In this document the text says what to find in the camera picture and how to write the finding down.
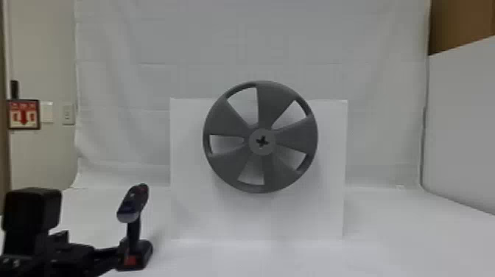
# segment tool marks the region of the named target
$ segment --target gray fan impeller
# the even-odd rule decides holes
[[[228,98],[247,88],[256,88],[259,122],[249,125],[229,104]],[[297,102],[306,117],[279,129],[272,125]],[[213,153],[210,136],[240,137],[242,144],[230,152]],[[203,128],[203,148],[211,168],[228,184],[244,192],[268,193],[296,182],[311,165],[318,141],[315,115],[306,101],[291,88],[271,81],[253,81],[225,92],[209,111]],[[292,168],[278,157],[275,149],[287,147],[305,154],[301,164]],[[246,183],[239,176],[252,155],[261,157],[263,185]]]

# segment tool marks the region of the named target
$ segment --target door frame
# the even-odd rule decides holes
[[[10,144],[7,117],[7,63],[5,47],[5,0],[0,0],[0,214],[5,194],[11,190]]]

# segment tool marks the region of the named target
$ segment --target wall outlet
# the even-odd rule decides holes
[[[62,124],[64,125],[75,125],[76,115],[74,104],[66,102],[62,104]]]

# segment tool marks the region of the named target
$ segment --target fire alarm sign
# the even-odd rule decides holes
[[[9,129],[39,130],[40,102],[33,99],[8,100]]]

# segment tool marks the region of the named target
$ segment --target black equipment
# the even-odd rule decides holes
[[[112,269],[141,270],[152,254],[151,242],[139,240],[141,212],[148,186],[133,186],[117,217],[127,223],[127,236],[118,246],[95,249],[69,242],[69,232],[49,235],[60,219],[62,194],[55,189],[27,188],[5,198],[2,229],[4,250],[0,256],[2,277],[93,277]]]

